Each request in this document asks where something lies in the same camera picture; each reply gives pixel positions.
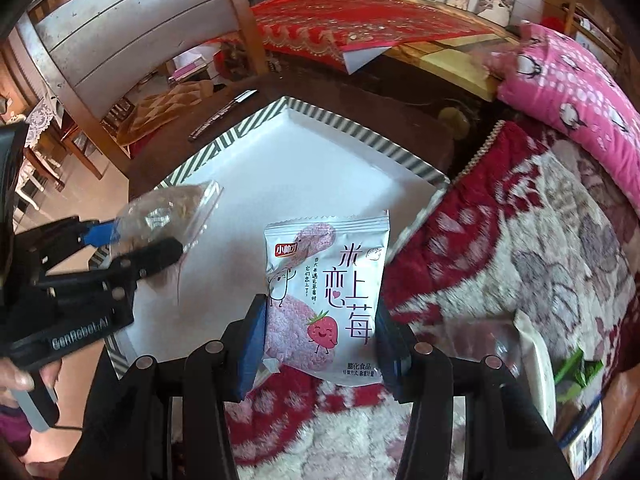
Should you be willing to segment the person left hand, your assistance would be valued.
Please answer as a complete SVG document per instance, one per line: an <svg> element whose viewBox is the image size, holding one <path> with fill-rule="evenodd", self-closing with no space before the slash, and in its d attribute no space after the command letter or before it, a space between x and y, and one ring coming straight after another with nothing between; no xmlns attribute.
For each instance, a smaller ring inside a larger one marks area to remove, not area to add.
<svg viewBox="0 0 640 480"><path fill-rule="evenodd" d="M60 370L62 367L61 361L55 361L47 364L40 370L40 376L43 383L53 388L60 376ZM2 406L8 408L17 408L18 404L12 394L13 391L32 391L35 388L35 382L29 373L24 370L20 370L14 363L8 358L2 358L0 360L0 391Z"/></svg>

